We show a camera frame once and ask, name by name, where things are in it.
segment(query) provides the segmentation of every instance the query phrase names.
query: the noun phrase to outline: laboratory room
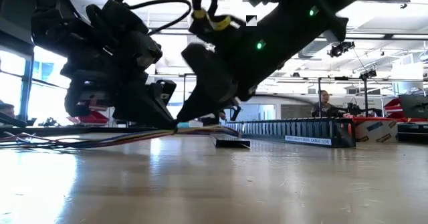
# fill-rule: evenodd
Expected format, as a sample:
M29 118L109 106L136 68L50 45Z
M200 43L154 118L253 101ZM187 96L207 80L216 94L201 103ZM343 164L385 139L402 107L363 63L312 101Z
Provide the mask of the laboratory room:
M424 224L428 0L0 0L0 223Z

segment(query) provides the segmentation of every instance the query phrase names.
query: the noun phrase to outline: blue strip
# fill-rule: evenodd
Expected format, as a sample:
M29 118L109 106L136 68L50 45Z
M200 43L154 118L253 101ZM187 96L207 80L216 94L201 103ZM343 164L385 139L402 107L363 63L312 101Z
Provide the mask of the blue strip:
M374 123L372 125L370 125L369 127L367 127L367 130L370 132L372 130L376 130L377 128L381 127L383 124L381 121Z

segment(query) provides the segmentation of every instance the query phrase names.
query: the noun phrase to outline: person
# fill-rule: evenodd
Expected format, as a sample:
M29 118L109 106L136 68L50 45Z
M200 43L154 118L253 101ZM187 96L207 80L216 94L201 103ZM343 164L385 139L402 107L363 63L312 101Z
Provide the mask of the person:
M199 118L199 121L203 123L204 126L220 124L221 120L226 120L226 113L224 110L220 110L216 113L208 114Z
M326 90L321 90L321 117L328 117L328 111L331 109L332 105L328 103L330 96ZM312 117L320 116L320 103L317 102L313 105L311 110Z
M6 104L0 100L0 113L3 113L11 118L15 118L15 107L12 104Z

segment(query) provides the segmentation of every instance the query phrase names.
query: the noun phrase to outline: table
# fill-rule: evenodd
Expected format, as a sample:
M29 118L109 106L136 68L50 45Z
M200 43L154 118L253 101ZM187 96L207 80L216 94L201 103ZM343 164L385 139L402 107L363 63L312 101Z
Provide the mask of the table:
M216 149L208 136L0 150L0 223L426 223L427 157L412 144Z

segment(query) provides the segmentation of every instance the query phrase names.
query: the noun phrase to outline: colorful wire bundle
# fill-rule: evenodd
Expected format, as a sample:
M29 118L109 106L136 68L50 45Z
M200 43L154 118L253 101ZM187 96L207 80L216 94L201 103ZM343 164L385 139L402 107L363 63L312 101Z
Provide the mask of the colorful wire bundle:
M17 135L5 132L9 137L0 138L0 149L2 148L100 148L128 144L141 140L149 140L173 134L211 134L223 133L238 136L239 134L230 128L223 126L207 126L200 128L179 128L178 130L154 130L149 132L136 132L131 134L121 134L111 138L86 139L86 138L43 138L33 134L21 133Z

